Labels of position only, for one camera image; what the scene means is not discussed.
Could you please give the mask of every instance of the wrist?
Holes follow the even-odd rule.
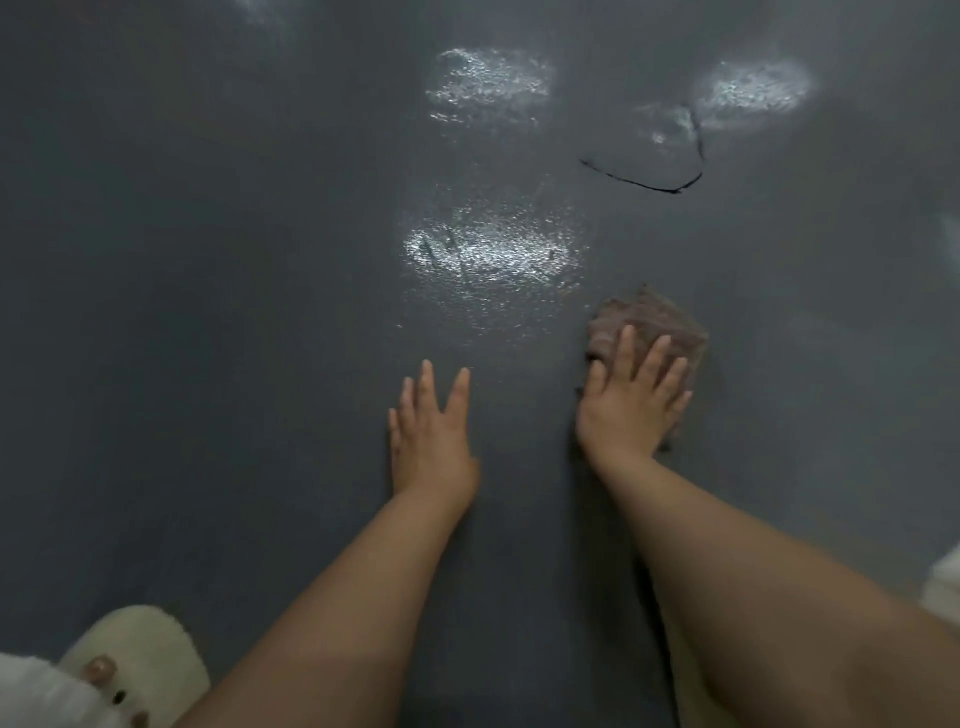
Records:
[[[449,531],[456,528],[470,506],[440,488],[408,488],[394,495],[393,501],[416,511],[418,523]]]
[[[623,450],[608,457],[598,458],[594,466],[613,496],[642,488],[651,469],[657,466],[653,455],[641,448]]]

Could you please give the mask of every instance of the hand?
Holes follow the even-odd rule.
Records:
[[[621,331],[609,376],[603,362],[596,360],[590,365],[577,411],[577,437],[601,477],[636,461],[638,455],[653,457],[663,436],[680,421],[693,397],[692,392],[680,394],[686,359],[678,358],[657,385],[670,348],[669,336],[657,340],[633,376],[635,336],[633,327]]]
[[[420,369],[416,397],[413,379],[404,379],[399,410],[388,417],[394,495],[424,492],[460,509],[458,515],[467,511],[480,485],[480,464],[467,442],[469,398],[469,369],[457,375],[444,412],[429,361]]]

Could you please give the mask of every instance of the finger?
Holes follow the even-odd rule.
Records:
[[[417,414],[433,415],[439,412],[437,388],[433,380],[433,364],[423,359],[420,365],[420,385],[417,387]]]
[[[390,453],[396,455],[400,450],[402,434],[400,434],[400,418],[395,409],[387,413],[387,427],[390,429]]]
[[[684,418],[684,412],[690,406],[690,401],[693,399],[693,392],[684,392],[679,397],[674,400],[673,404],[670,405],[670,409],[666,411],[666,423],[667,429],[673,429],[676,424]]]
[[[620,341],[616,345],[616,358],[613,360],[612,381],[629,382],[634,378],[634,340],[636,330],[625,326],[620,331]]]
[[[400,392],[400,432],[409,435],[417,426],[417,410],[414,407],[414,380],[406,377],[403,380],[403,391]]]
[[[607,367],[600,359],[590,362],[587,370],[587,383],[584,384],[584,397],[602,395],[607,385]]]
[[[660,370],[663,368],[663,359],[670,349],[673,338],[670,336],[661,336],[647,353],[647,358],[643,360],[640,371],[636,373],[636,383],[647,392],[653,392],[657,388],[657,378],[660,376]]]
[[[466,367],[460,370],[453,380],[450,396],[446,398],[444,414],[449,420],[460,427],[467,426],[467,414],[470,410],[470,370]]]
[[[670,370],[666,373],[660,386],[657,387],[657,391],[654,392],[654,401],[665,406],[677,398],[684,383],[687,365],[687,360],[682,356],[670,365]]]

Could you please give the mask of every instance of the fluffy slipper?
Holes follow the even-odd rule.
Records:
[[[157,607],[111,612],[67,651],[60,669],[83,680],[87,666],[99,657],[112,660],[116,671],[97,688],[134,726],[171,728],[210,690],[193,640]]]

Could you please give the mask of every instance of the toe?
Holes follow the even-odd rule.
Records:
[[[95,688],[102,688],[117,673],[117,664],[107,655],[95,657],[84,667],[83,679]]]

